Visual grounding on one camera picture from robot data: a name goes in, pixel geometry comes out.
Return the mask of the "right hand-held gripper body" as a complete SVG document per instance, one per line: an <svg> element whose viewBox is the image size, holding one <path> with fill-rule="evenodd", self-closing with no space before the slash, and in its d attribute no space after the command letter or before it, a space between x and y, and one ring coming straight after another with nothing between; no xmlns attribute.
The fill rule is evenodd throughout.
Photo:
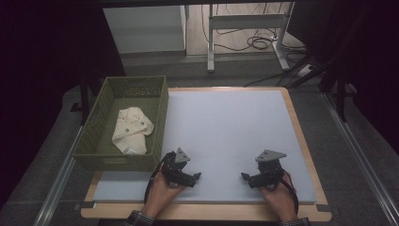
<svg viewBox="0 0 399 226"><path fill-rule="evenodd" d="M283 177L284 172L279 160L286 157L286 153L279 153L271 150L264 150L259 156L256 157L258 163L258 170L260 173L254 180L260 182L260 186L267 188L275 188L280 179Z"/></svg>

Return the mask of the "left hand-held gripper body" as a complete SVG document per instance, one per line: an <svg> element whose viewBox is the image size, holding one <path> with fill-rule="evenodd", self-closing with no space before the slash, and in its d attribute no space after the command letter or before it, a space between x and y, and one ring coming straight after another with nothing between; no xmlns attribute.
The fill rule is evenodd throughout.
<svg viewBox="0 0 399 226"><path fill-rule="evenodd" d="M188 186L193 181L193 176L183 172L183 168L190 161L190 157L181 149L167 153L163 159L161 171L167 179L181 186Z"/></svg>

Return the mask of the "cream patterned cloth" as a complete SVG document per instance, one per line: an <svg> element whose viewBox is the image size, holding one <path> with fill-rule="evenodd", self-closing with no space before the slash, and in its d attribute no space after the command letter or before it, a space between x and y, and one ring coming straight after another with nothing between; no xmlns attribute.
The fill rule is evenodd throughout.
<svg viewBox="0 0 399 226"><path fill-rule="evenodd" d="M139 107L122 109L117 117L112 143L123 154L145 154L146 136L149 136L153 129L153 123Z"/></svg>

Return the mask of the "green plastic basket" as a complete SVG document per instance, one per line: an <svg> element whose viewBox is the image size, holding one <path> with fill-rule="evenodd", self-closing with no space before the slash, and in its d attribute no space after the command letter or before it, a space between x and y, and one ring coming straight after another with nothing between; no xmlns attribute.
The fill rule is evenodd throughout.
<svg viewBox="0 0 399 226"><path fill-rule="evenodd" d="M144 154L124 154L111 141L118 113L140 108L154 124L145 137ZM107 77L83 126L72 156L89 170L151 171L160 161L168 110L168 82L163 76Z"/></svg>

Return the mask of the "person's left hand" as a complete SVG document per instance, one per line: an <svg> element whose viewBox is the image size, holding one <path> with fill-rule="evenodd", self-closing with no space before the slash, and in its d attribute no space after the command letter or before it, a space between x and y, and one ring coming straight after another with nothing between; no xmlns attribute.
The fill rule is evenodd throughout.
<svg viewBox="0 0 399 226"><path fill-rule="evenodd" d="M147 217L156 218L184 189L185 186L170 186L164 174L158 171L140 212Z"/></svg>

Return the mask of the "person's right hand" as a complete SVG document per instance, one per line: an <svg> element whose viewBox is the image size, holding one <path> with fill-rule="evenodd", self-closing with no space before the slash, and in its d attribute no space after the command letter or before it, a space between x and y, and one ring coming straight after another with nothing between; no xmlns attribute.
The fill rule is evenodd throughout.
<svg viewBox="0 0 399 226"><path fill-rule="evenodd" d="M259 191L281 222L298 219L295 212L294 198L285 185L279 183L273 191L268 190L266 187L260 187Z"/></svg>

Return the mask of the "grey foam mat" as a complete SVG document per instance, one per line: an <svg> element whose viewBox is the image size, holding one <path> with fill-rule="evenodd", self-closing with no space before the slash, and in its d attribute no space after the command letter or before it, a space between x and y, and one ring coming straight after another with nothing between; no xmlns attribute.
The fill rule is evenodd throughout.
<svg viewBox="0 0 399 226"><path fill-rule="evenodd" d="M255 158L265 150L285 153L301 203L316 202L288 108L280 90L172 91L168 99L163 152L182 149L188 174L199 173L179 203L261 202L243 173L259 173Z"/></svg>

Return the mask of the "black stand leg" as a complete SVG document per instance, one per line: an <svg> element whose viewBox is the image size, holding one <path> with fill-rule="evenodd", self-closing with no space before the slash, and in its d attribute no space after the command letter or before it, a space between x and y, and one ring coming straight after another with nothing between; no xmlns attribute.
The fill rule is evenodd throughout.
<svg viewBox="0 0 399 226"><path fill-rule="evenodd" d="M82 109L82 122L84 125L88 118L88 84L86 76L82 73L80 76L80 92L81 92L81 109Z"/></svg>
<svg viewBox="0 0 399 226"><path fill-rule="evenodd" d="M337 102L336 111L343 122L346 122L344 115L344 100L345 100L345 77L342 72L339 72L337 80Z"/></svg>

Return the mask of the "white power strip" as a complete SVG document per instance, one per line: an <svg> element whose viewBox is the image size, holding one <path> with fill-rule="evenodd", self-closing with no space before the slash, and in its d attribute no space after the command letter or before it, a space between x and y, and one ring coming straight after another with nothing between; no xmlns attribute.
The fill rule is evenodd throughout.
<svg viewBox="0 0 399 226"><path fill-rule="evenodd" d="M307 75L308 73L310 73L313 69L313 66L311 64L306 65L305 67L303 67L298 73L297 75L299 77L303 77L305 75Z"/></svg>

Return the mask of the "white cabinet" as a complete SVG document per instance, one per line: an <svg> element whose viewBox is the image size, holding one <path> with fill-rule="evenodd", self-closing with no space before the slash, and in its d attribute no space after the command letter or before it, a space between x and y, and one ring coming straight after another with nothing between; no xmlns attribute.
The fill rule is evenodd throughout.
<svg viewBox="0 0 399 226"><path fill-rule="evenodd" d="M104 16L120 54L185 49L184 6L105 8Z"/></svg>

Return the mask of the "aluminium rail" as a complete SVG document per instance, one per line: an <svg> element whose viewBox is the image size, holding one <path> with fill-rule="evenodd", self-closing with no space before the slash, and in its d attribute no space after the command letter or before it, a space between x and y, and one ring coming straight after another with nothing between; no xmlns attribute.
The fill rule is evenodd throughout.
<svg viewBox="0 0 399 226"><path fill-rule="evenodd" d="M39 210L33 226L49 226L56 211L58 202L60 201L66 184L72 174L72 169L75 165L75 160L72 157L72 154L76 149L78 139L81 137L82 130L83 127L80 127Z"/></svg>
<svg viewBox="0 0 399 226"><path fill-rule="evenodd" d="M321 94L321 97L327 104L327 108L337 124L340 132L343 135L350 152L354 155L354 159L357 162L360 171L366 179L369 187L375 195L375 198L380 205L384 215L386 216L390 226L399 226L399 208L397 207L393 197L389 190L378 178L374 168L367 159L364 151L360 147L358 141L354 137L348 124L342 120L342 117L338 114L336 105L333 99L325 93Z"/></svg>

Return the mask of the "white metal desk frame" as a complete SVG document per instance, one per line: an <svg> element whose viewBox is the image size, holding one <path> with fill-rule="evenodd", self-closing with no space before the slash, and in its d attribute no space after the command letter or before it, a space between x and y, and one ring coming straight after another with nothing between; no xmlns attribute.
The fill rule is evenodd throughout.
<svg viewBox="0 0 399 226"><path fill-rule="evenodd" d="M288 8L283 13L277 14L258 14L258 15L213 15L213 6L209 6L208 20L208 52L207 52L207 71L215 71L214 53L214 31L217 29L256 29L256 28L276 28L279 33L272 40L272 47L279 61L281 69L290 69L288 62L282 53L282 41L286 33L294 2L290 2Z"/></svg>

